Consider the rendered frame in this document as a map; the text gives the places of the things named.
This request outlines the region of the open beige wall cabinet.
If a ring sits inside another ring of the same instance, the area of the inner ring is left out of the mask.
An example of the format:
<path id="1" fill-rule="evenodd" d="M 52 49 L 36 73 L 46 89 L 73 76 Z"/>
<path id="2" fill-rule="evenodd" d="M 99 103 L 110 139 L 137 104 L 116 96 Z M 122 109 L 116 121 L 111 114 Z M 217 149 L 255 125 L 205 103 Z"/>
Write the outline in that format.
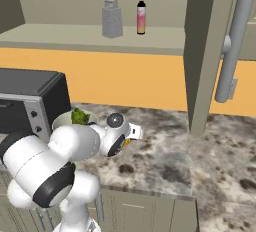
<path id="1" fill-rule="evenodd" d="M 144 0 L 145 33 L 137 33 L 139 0 L 117 0 L 123 35 L 102 36 L 104 0 L 20 0 L 23 25 L 0 34 L 0 47 L 181 55 L 187 0 Z"/>

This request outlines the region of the narrow beige base cabinet panel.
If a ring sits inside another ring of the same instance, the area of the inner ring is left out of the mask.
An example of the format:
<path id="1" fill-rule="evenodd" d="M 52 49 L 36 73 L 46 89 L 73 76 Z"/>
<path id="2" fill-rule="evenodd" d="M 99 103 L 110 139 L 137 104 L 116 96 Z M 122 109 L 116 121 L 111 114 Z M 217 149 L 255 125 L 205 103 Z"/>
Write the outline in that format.
<path id="1" fill-rule="evenodd" d="M 175 201 L 171 232 L 198 232 L 195 201 Z"/>

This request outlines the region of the white salad bowl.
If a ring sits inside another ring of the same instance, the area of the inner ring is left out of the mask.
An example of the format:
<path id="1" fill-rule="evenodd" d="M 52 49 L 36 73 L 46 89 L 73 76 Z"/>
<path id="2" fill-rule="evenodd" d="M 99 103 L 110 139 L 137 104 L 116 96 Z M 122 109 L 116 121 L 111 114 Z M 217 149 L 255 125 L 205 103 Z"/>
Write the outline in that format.
<path id="1" fill-rule="evenodd" d="M 98 122 L 98 118 L 93 112 L 90 112 L 88 110 L 83 110 L 83 112 L 89 116 L 90 122 L 95 122 L 95 123 Z M 72 111 L 68 111 L 59 115 L 52 123 L 52 130 L 55 130 L 58 127 L 63 125 L 71 125 L 72 124 L 71 115 L 72 115 Z"/>

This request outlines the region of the dark beige cabinet door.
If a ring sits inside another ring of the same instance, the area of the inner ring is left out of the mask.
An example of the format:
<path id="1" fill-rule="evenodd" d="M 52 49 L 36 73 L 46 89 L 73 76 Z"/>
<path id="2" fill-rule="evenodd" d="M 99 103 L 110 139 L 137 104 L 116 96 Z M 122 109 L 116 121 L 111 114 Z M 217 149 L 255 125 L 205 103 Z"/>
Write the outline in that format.
<path id="1" fill-rule="evenodd" d="M 0 0 L 0 34 L 24 23 L 20 0 Z"/>

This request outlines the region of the grey metal cheese grater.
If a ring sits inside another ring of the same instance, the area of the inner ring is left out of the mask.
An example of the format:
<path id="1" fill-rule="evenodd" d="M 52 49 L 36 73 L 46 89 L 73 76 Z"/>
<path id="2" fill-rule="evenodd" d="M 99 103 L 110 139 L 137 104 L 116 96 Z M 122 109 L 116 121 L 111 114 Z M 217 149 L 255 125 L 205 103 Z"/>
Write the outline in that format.
<path id="1" fill-rule="evenodd" d="M 117 0 L 104 0 L 102 35 L 110 39 L 123 35 L 121 8 L 118 6 Z"/>

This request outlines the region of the black toaster oven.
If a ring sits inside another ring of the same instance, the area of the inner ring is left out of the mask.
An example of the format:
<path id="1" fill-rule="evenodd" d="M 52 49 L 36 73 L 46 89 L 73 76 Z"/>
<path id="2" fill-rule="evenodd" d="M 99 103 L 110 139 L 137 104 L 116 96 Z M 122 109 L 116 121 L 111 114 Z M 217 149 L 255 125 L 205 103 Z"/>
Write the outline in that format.
<path id="1" fill-rule="evenodd" d="M 48 141 L 52 123 L 71 110 L 64 73 L 0 68 L 0 133 L 33 131 Z"/>

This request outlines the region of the pink bottle with black cap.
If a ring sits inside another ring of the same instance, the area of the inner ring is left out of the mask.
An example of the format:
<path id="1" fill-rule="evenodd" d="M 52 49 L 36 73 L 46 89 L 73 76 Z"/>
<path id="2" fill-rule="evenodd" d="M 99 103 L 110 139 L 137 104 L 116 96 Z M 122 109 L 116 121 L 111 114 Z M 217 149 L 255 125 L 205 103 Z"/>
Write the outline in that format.
<path id="1" fill-rule="evenodd" d="M 146 4 L 144 0 L 139 0 L 137 4 L 137 33 L 143 35 L 146 26 Z"/>

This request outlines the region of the beige base cabinet door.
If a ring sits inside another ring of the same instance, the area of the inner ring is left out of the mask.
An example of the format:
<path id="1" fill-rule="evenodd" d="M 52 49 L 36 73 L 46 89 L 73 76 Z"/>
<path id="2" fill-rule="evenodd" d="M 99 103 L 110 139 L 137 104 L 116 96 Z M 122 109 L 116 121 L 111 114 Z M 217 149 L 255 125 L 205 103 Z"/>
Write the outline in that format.
<path id="1" fill-rule="evenodd" d="M 102 232 L 169 232 L 174 201 L 170 198 L 104 189 Z"/>

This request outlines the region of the green salad leaves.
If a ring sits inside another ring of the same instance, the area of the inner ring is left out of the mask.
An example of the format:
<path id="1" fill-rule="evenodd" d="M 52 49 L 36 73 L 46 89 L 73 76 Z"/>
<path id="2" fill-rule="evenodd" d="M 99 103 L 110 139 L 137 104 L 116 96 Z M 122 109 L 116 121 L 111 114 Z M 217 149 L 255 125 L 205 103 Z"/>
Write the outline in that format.
<path id="1" fill-rule="evenodd" d="M 79 108 L 75 108 L 71 113 L 73 124 L 86 125 L 89 122 L 90 115 Z"/>

